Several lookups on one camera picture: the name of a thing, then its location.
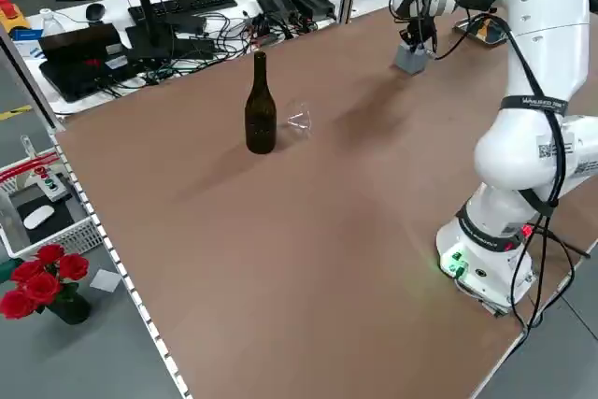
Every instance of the white mouse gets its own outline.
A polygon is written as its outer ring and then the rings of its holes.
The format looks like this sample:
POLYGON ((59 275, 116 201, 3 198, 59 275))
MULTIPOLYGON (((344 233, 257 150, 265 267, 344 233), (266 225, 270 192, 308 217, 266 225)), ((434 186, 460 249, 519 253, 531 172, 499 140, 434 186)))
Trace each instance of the white mouse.
POLYGON ((41 223, 49 219, 52 215, 54 215, 54 208, 52 206, 45 205, 29 214, 25 220, 22 221, 22 224, 24 224, 25 228, 27 229, 35 229, 41 223))

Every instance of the mouse pad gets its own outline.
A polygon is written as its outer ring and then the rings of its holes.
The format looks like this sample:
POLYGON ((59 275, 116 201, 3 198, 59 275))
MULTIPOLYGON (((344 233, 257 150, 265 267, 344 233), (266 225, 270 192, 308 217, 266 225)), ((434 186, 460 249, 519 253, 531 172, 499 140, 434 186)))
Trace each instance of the mouse pad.
POLYGON ((56 203, 52 203, 46 195, 43 195, 17 207, 17 212, 19 212, 19 216, 23 220, 25 220, 25 218, 34 210, 39 209, 42 206, 48 205, 54 208, 54 214, 49 219, 41 223, 35 229, 25 229, 32 245, 52 234, 62 231, 64 228, 74 223, 71 213, 66 207, 66 200, 70 198, 70 196, 71 195, 67 195, 56 203))

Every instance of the rose bouquet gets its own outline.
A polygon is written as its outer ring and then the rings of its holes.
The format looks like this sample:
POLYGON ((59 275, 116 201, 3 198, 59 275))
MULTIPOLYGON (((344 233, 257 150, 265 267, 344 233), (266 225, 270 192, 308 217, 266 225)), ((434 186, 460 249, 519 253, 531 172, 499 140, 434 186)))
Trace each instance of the rose bouquet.
POLYGON ((36 258, 19 265, 10 276, 17 289, 7 292, 0 301, 0 313, 18 320, 46 308, 68 324, 87 320, 90 304, 77 293, 80 280, 87 275, 89 261, 78 254, 64 254, 60 245, 47 245, 36 258))

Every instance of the yellow object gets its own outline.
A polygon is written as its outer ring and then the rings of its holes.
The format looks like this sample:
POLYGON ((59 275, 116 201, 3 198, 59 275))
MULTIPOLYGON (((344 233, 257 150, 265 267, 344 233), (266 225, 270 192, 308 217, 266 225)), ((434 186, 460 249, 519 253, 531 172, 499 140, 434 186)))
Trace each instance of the yellow object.
POLYGON ((484 41, 488 37, 488 26, 490 25, 490 19, 484 21, 481 28, 477 31, 477 36, 481 37, 484 41))
POLYGON ((26 107, 17 107, 15 109, 11 109, 10 111, 7 111, 7 112, 0 112, 0 121, 5 121, 7 119, 10 119, 11 117, 18 116, 19 114, 22 114, 23 112, 31 111, 32 109, 33 109, 32 107, 27 105, 26 107))
POLYGON ((7 18, 7 15, 4 13, 4 11, 0 9, 0 22, 2 23, 2 26, 7 31, 7 33, 10 33, 12 29, 15 27, 31 28, 31 26, 29 25, 29 21, 25 19, 19 7, 17 7, 15 4, 12 4, 12 6, 18 13, 18 16, 14 19, 7 18))

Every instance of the computer mouse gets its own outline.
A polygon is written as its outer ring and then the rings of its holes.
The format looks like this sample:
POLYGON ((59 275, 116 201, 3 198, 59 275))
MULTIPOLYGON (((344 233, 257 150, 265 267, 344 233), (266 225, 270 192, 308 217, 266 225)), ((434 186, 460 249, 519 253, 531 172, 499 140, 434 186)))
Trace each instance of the computer mouse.
POLYGON ((25 220, 22 221, 22 224, 25 225, 25 228, 32 230, 49 219, 52 215, 54 215, 54 208, 52 206, 45 205, 37 208, 31 214, 25 217, 25 220))
POLYGON ((106 13, 106 7, 102 4, 90 4, 85 10, 85 17, 89 22, 100 22, 106 13))

